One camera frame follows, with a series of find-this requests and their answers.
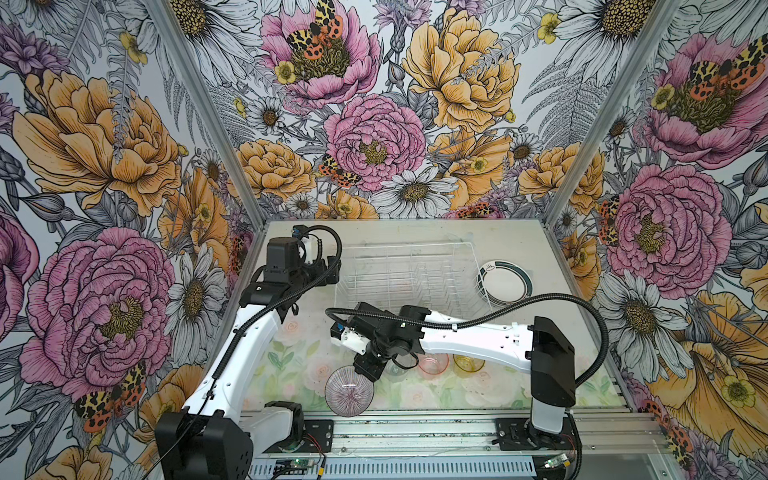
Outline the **purple striped bowl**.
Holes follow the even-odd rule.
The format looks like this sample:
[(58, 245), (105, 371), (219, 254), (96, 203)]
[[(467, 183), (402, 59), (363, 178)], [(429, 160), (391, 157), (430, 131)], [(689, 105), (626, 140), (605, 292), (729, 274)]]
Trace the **purple striped bowl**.
[(358, 374), (353, 366), (344, 366), (334, 371), (324, 390), (327, 406), (342, 417), (361, 415), (371, 405), (374, 394), (374, 383)]

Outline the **yellow plastic cup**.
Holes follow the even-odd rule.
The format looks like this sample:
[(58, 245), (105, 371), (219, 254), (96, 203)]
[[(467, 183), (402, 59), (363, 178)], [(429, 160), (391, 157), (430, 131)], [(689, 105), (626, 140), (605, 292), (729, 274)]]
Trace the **yellow plastic cup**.
[(454, 370), (459, 375), (473, 375), (479, 373), (485, 366), (484, 360), (472, 357), (453, 355)]

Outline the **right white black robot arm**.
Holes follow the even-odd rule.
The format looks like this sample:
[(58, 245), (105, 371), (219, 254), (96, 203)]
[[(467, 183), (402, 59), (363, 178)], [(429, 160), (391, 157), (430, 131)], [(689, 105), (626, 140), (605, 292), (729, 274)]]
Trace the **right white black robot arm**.
[(355, 353), (355, 373), (371, 383), (400, 356), (465, 356), (527, 374), (530, 425), (537, 432), (561, 433), (565, 413), (575, 405), (574, 347), (545, 317), (530, 325), (477, 324), (417, 306), (393, 315), (362, 302), (333, 323), (330, 335)]

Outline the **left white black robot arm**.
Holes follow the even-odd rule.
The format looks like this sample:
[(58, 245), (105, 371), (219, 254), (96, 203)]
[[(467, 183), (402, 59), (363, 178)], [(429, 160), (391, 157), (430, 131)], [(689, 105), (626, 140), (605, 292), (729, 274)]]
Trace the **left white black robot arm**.
[(288, 237), (274, 237), (266, 261), (238, 300), (225, 343), (200, 385), (177, 412), (164, 414), (155, 427), (165, 479), (247, 479), (254, 456), (296, 447), (306, 436), (300, 404), (272, 401), (243, 426), (248, 387), (287, 315), (299, 311), (301, 296), (338, 281), (341, 255), (323, 255), (314, 228), (298, 226)]

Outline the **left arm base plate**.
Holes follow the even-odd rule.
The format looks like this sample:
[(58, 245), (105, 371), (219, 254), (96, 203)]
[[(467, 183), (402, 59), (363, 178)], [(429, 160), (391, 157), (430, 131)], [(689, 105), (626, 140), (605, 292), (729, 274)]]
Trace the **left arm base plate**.
[(303, 436), (296, 440), (287, 439), (277, 442), (266, 450), (266, 453), (309, 453), (316, 454), (321, 450), (330, 453), (333, 445), (335, 422), (333, 420), (306, 420)]

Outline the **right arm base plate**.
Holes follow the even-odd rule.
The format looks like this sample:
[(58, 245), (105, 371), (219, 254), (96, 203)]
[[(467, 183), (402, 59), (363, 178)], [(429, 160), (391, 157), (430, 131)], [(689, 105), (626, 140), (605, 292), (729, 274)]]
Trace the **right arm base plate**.
[(562, 420), (559, 433), (548, 433), (535, 429), (527, 418), (497, 418), (491, 444), (501, 451), (575, 451), (580, 445), (580, 437), (574, 422), (567, 416)]

